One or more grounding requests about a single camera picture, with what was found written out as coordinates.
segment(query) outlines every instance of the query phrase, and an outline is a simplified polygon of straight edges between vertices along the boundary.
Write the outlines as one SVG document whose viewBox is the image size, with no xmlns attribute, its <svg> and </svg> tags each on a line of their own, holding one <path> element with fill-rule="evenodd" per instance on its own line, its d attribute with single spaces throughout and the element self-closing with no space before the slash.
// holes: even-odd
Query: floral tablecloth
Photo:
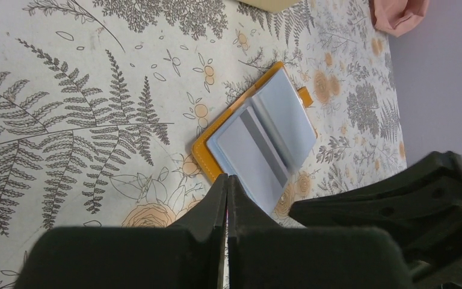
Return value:
<svg viewBox="0 0 462 289">
<path fill-rule="evenodd" d="M 0 288 L 60 225 L 167 226 L 209 183 L 194 139 L 273 63 L 318 143 L 272 217 L 405 168 L 392 63 L 366 0 L 0 1 Z"/>
</svg>

